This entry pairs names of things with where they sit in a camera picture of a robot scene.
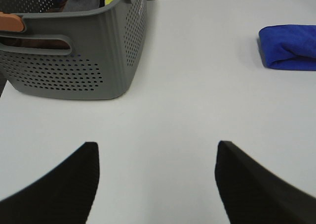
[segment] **table surface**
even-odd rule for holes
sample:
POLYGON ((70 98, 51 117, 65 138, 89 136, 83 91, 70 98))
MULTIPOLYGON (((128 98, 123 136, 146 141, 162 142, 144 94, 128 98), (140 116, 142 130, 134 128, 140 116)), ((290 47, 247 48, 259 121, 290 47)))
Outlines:
POLYGON ((258 31, 316 24, 315 0, 157 0, 129 91, 104 101, 0 98, 0 199, 85 141, 101 177, 88 224, 228 224, 214 179, 231 140, 316 196, 316 72, 263 67, 258 31))

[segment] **folded blue towel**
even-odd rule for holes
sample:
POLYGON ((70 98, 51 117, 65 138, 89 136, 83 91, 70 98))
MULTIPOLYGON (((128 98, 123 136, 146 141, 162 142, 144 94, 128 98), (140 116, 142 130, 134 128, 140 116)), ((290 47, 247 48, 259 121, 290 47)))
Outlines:
POLYGON ((259 32, 266 67, 316 71, 316 26, 277 25, 259 32))

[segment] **gray plastic basket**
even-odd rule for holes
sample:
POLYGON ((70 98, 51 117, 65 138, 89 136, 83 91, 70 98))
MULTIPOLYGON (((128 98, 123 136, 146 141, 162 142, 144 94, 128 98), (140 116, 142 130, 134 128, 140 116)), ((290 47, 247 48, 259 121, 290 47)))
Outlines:
POLYGON ((64 99, 111 99, 133 80, 146 32, 146 0, 114 0, 91 11, 45 12, 56 0, 0 0, 18 12, 25 30, 0 37, 56 39, 70 49, 0 44, 0 71, 20 92, 64 99))

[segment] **orange clip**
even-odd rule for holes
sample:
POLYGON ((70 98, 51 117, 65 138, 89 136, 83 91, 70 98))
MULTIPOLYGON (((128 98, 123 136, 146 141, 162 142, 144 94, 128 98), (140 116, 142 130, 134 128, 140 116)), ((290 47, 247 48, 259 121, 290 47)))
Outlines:
POLYGON ((0 31, 22 32, 24 24, 22 19, 14 14, 5 14, 0 11, 0 31))

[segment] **white table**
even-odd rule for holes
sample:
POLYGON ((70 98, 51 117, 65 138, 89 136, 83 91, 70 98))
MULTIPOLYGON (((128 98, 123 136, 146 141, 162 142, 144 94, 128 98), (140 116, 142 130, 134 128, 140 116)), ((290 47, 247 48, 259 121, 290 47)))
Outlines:
POLYGON ((148 2, 148 34, 123 96, 0 99, 0 199, 84 141, 99 143, 89 224, 228 224, 214 179, 217 143, 232 140, 316 196, 316 72, 266 69, 258 31, 316 24, 315 0, 148 2))

